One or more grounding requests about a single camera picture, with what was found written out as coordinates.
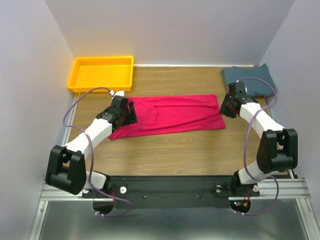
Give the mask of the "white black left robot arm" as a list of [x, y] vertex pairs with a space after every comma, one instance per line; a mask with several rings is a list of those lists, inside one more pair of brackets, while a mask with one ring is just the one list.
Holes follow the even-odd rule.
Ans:
[[51, 149], [45, 183], [73, 195], [94, 188], [100, 197], [108, 196], [111, 184], [107, 176], [87, 171], [86, 158], [116, 130], [137, 122], [134, 102], [125, 96], [113, 96], [111, 105], [99, 113], [87, 129], [81, 128], [81, 134], [74, 140]]

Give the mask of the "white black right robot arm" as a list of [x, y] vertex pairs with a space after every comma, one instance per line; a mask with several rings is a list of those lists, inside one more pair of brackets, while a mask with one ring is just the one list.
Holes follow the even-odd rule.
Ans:
[[[298, 165], [298, 133], [293, 128], [273, 120], [254, 98], [247, 96], [242, 80], [228, 84], [220, 113], [229, 118], [237, 116], [249, 123], [243, 150], [244, 168], [236, 171], [230, 182], [231, 192], [242, 195], [248, 185], [268, 178], [273, 172], [295, 169]], [[247, 164], [247, 147], [250, 131], [254, 130], [260, 138], [256, 160]]]

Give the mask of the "pink t shirt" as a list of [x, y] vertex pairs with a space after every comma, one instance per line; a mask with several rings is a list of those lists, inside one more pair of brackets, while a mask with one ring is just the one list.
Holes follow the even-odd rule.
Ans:
[[120, 127], [108, 137], [110, 140], [226, 128], [214, 94], [130, 99], [137, 123]]

